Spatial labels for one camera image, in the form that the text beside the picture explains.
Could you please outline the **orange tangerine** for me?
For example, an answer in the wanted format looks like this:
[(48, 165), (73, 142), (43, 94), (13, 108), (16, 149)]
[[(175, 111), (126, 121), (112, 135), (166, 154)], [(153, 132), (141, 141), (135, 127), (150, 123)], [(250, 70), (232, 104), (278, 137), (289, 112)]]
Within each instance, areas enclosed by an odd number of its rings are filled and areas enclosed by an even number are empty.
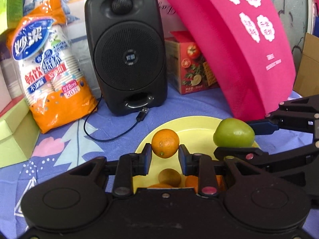
[(165, 183), (157, 183), (157, 184), (153, 184), (151, 186), (148, 186), (148, 188), (174, 188), (173, 186), (169, 185), (169, 184), (165, 184)]
[(185, 178), (185, 187), (194, 188), (195, 192), (198, 193), (198, 177), (189, 175)]

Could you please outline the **green fruit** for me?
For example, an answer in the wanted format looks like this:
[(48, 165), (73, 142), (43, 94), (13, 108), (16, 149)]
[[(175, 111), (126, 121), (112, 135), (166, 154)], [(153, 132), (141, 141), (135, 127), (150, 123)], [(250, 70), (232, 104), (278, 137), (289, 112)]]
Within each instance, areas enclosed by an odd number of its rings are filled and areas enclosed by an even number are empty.
[(217, 147), (251, 147), (255, 141), (255, 132), (247, 123), (227, 118), (217, 126), (213, 141)]

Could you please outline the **brown longan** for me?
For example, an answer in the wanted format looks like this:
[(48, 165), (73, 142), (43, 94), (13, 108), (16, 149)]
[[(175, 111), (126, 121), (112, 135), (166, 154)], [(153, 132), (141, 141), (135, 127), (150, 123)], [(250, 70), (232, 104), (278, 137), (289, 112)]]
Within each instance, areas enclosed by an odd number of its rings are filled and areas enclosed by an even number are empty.
[(158, 180), (159, 183), (178, 187), (181, 183), (181, 175), (174, 169), (166, 168), (159, 173)]

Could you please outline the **orange tangerine lowest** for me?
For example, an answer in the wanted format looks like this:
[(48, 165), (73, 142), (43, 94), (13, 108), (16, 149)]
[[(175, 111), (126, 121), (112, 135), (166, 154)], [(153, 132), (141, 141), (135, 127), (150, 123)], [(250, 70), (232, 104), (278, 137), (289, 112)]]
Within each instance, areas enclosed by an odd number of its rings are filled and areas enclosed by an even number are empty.
[(158, 157), (170, 158), (178, 151), (179, 136), (171, 129), (159, 130), (151, 140), (151, 148)]

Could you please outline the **stacked cardboard boxes right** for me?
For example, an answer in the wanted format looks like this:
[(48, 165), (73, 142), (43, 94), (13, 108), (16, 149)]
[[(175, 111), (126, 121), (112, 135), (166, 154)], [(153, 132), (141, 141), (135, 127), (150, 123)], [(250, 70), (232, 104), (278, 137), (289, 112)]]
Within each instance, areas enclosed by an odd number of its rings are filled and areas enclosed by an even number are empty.
[(306, 33), (301, 63), (296, 76), (294, 91), (303, 97), (318, 94), (319, 86), (319, 38)]

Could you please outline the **yellow plastic plate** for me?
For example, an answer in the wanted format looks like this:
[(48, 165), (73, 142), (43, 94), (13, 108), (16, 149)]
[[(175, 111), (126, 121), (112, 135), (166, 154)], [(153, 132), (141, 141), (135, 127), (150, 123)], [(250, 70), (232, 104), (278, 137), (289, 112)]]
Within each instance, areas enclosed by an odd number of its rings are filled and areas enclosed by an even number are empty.
[[(215, 160), (214, 151), (216, 145), (213, 141), (213, 134), (220, 122), (221, 119), (219, 118), (206, 116), (190, 116), (171, 120), (151, 131), (139, 144), (136, 153), (141, 153), (145, 144), (151, 143), (157, 131), (171, 129), (178, 134), (180, 143), (184, 144), (191, 154), (202, 153), (209, 155)], [(134, 190), (137, 190), (137, 188), (147, 188), (159, 183), (158, 175), (166, 168), (171, 168), (179, 172), (181, 175), (181, 183), (179, 186), (184, 187), (185, 176), (182, 174), (181, 166), (179, 165), (178, 154), (167, 159), (159, 158), (153, 154), (148, 175), (133, 177)]]

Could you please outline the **red tomato snack box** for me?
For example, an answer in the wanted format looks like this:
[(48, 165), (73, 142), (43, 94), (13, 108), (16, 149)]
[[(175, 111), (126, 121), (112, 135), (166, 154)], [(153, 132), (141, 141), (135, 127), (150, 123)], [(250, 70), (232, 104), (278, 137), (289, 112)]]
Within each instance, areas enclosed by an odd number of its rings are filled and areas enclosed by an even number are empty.
[(188, 31), (172, 31), (165, 39), (169, 82), (182, 95), (219, 85), (199, 46)]

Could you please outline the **orange paper cup pack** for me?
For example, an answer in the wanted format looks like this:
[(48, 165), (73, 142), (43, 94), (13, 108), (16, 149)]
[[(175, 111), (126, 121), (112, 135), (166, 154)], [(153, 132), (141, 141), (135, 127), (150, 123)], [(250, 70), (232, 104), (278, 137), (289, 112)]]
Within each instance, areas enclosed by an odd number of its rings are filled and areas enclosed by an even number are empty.
[(46, 0), (6, 40), (21, 88), (42, 133), (93, 112), (97, 101), (71, 49), (61, 0)]

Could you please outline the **pink tote bag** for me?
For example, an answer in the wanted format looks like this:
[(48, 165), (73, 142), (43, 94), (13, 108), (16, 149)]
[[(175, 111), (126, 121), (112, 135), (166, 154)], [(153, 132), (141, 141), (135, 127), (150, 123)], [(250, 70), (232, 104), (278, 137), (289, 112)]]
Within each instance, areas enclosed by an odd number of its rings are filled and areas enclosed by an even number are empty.
[(295, 66), (271, 0), (168, 2), (200, 47), (235, 118), (263, 118), (290, 96)]

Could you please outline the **flat light green box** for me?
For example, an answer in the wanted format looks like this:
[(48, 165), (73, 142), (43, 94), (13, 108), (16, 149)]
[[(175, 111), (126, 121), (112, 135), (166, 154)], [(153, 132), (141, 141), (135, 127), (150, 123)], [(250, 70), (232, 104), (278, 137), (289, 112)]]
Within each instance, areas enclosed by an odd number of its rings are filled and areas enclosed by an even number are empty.
[(39, 136), (25, 99), (14, 99), (9, 106), (1, 115), (1, 167), (29, 160)]

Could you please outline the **black speaker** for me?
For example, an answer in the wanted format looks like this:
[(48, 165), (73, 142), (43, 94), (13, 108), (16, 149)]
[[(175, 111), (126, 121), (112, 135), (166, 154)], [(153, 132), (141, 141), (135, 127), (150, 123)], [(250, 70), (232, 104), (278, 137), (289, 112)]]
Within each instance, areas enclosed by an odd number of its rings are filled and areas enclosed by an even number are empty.
[(158, 107), (168, 93), (158, 0), (87, 0), (88, 46), (102, 96), (123, 116)]

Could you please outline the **large green gift box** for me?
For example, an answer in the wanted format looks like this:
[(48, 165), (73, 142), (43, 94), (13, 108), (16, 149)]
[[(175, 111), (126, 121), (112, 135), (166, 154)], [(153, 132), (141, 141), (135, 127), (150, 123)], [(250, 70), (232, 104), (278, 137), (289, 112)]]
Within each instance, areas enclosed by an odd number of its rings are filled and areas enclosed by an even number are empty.
[(23, 0), (1, 0), (1, 35), (15, 29), (23, 16)]

